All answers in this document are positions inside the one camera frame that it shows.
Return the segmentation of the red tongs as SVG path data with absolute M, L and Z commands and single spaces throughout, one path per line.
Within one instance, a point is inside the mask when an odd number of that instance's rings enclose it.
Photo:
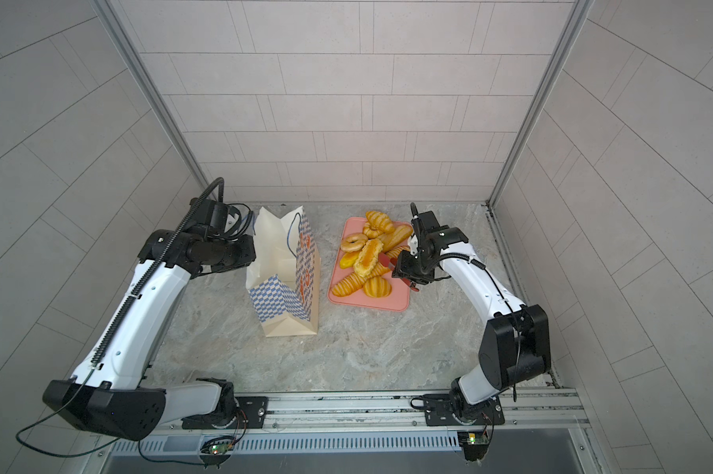
M 412 292 L 418 292 L 419 289 L 417 288 L 416 284 L 414 282 L 411 282 L 407 278 L 396 278 L 393 275 L 393 270 L 396 268 L 396 264 L 398 260 L 396 258 L 391 258 L 387 254 L 381 253 L 378 259 L 379 263 L 388 268 L 389 272 L 385 274 L 385 276 L 388 276 L 390 278 L 393 278 L 394 280 L 401 280 Z

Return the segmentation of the round ridged bread bottom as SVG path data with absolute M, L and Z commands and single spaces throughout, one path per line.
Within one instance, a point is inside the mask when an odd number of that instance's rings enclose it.
M 392 293 L 392 286 L 385 278 L 375 276 L 365 282 L 362 290 L 370 298 L 384 298 Z

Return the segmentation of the jam-filled ridged bread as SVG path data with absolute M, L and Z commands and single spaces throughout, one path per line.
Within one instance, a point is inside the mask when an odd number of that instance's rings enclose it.
M 376 267 L 383 247 L 384 244 L 380 239 L 369 239 L 361 248 L 352 266 L 354 272 L 362 278 L 367 278 Z

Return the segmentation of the checkered paper bag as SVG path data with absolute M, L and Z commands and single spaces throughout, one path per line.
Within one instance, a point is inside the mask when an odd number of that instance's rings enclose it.
M 283 217 L 260 209 L 254 245 L 246 288 L 265 337 L 316 335 L 321 259 L 303 207 Z

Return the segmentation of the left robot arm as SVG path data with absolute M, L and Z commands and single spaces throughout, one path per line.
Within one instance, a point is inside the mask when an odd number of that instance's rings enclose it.
M 256 258 L 253 238 L 164 229 L 138 254 L 134 278 L 97 345 L 66 380 L 52 380 L 42 401 L 74 428 L 143 440 L 162 424 L 227 428 L 240 419 L 231 382 L 217 378 L 170 388 L 141 382 L 166 336 L 188 283 L 205 267 L 224 273 Z

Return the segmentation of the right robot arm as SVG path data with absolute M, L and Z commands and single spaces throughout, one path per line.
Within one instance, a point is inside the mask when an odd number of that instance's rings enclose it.
M 518 383 L 552 366 L 548 316 L 506 289 L 477 256 L 467 237 L 446 226 L 418 230 L 410 249 L 399 254 L 393 276 L 410 284 L 431 284 L 435 271 L 454 280 L 485 324 L 478 365 L 457 378 L 449 392 L 454 416 L 464 422 L 482 415 L 484 406 Z

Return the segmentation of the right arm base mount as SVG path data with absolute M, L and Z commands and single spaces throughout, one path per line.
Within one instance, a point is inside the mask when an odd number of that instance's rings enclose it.
M 498 397 L 468 406 L 449 393 L 425 394 L 414 397 L 410 406 L 425 415 L 429 427 L 451 426 L 502 426 L 506 424 L 504 410 Z

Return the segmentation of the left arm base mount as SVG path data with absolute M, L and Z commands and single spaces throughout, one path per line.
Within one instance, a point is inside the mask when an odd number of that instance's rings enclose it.
M 220 399 L 210 413 L 182 419 L 184 430 L 260 429 L 267 416 L 269 398 L 265 396 L 228 395 Z

